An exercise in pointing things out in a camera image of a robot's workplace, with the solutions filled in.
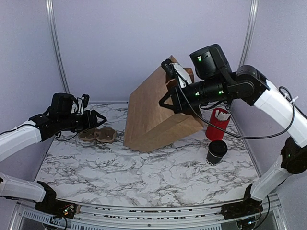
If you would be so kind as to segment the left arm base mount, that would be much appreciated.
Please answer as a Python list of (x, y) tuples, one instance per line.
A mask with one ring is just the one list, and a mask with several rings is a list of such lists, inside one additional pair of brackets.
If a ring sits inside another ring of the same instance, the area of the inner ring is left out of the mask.
[(58, 200), (56, 192), (48, 184), (42, 181), (37, 182), (43, 186), (46, 194), (41, 202), (35, 203), (35, 210), (54, 215), (58, 218), (74, 218), (77, 212), (77, 204)]

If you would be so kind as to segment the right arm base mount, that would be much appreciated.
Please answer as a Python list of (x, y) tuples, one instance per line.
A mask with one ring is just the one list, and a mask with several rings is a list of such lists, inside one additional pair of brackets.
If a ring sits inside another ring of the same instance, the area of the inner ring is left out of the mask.
[(262, 202), (251, 198), (251, 187), (252, 184), (246, 188), (242, 201), (221, 206), (221, 214), (225, 220), (240, 218), (263, 211)]

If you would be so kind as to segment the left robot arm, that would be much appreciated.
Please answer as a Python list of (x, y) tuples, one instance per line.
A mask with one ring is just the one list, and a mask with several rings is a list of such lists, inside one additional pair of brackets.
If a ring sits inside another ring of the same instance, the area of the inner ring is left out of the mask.
[[(89, 95), (76, 98), (68, 93), (55, 93), (51, 105), (42, 114), (37, 114), (14, 129), (0, 135), (0, 159), (7, 159), (20, 150), (43, 142), (63, 131), (80, 133), (96, 128), (107, 118), (96, 110), (87, 110)], [(5, 198), (19, 198), (41, 202), (50, 213), (60, 210), (53, 189), (45, 183), (31, 182), (16, 177), (0, 174), (0, 195)]]

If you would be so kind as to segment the brown pulp cup carrier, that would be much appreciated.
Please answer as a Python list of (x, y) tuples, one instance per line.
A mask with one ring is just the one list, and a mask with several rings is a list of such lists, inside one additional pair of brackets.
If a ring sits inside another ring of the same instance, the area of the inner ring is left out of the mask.
[(78, 134), (78, 138), (82, 141), (98, 141), (101, 143), (112, 143), (117, 137), (117, 131), (110, 127), (91, 128)]

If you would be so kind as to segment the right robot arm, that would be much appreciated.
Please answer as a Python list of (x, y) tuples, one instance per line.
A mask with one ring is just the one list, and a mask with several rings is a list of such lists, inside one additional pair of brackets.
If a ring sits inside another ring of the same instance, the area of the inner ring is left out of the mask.
[(244, 199), (238, 203), (238, 211), (247, 215), (288, 177), (306, 170), (307, 118), (285, 87), (276, 87), (254, 67), (243, 65), (232, 71), (218, 44), (197, 50), (190, 58), (199, 82), (189, 83), (185, 70), (170, 59), (161, 63), (167, 76), (178, 81), (159, 101), (161, 107), (181, 113), (208, 103), (241, 99), (265, 112), (289, 134), (274, 165), (246, 189)]

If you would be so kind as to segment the brown paper bag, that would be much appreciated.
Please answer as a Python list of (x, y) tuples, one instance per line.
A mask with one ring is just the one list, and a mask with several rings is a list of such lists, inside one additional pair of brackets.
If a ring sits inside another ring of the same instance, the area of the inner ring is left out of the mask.
[(177, 84), (158, 67), (129, 96), (123, 145), (150, 152), (204, 129), (193, 112), (175, 114), (159, 105), (159, 100)]

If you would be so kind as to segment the single black paper cup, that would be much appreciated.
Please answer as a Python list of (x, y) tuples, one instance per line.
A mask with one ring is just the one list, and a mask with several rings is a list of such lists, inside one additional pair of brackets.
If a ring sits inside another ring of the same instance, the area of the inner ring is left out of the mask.
[(214, 154), (208, 153), (207, 157), (206, 157), (206, 162), (210, 165), (210, 166), (216, 166), (217, 164), (219, 164), (222, 160), (223, 156), (216, 156)]

